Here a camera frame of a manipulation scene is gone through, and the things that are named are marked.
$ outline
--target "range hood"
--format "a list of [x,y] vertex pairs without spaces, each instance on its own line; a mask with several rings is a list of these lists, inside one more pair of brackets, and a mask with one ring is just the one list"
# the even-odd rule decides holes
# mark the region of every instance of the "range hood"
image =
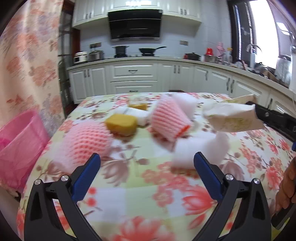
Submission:
[[108,13],[111,40],[158,40],[162,10],[131,9]]

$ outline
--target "floral curtain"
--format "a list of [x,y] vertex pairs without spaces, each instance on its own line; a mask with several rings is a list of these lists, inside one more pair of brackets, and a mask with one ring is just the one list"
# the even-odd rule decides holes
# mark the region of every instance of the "floral curtain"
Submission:
[[57,73],[63,0],[27,0],[0,37],[0,127],[34,108],[52,136],[64,120]]

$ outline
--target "pink trash can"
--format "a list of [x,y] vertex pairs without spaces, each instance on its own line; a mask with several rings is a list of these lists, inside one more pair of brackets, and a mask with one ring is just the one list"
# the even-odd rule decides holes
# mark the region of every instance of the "pink trash can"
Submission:
[[0,178],[22,193],[27,179],[49,141],[42,120],[34,110],[25,111],[0,129]]

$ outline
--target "rice cooker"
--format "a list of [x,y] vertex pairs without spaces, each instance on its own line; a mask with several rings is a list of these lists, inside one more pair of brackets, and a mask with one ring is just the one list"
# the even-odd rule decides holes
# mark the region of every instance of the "rice cooker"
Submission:
[[87,52],[78,52],[74,55],[74,65],[87,63]]

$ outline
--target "metal screw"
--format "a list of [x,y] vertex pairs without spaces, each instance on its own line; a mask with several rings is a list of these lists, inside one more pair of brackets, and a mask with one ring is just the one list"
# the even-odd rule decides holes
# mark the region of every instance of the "metal screw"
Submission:
[[68,180],[69,180],[69,176],[64,175],[64,176],[61,177],[61,180],[62,180],[63,182],[68,181]]
[[41,180],[40,180],[40,179],[37,179],[37,180],[35,180],[35,182],[34,182],[35,185],[39,185],[40,183],[41,183]]
[[254,178],[254,183],[260,184],[260,180],[258,178]]
[[226,174],[226,179],[229,181],[232,181],[234,179],[234,177],[231,174]]

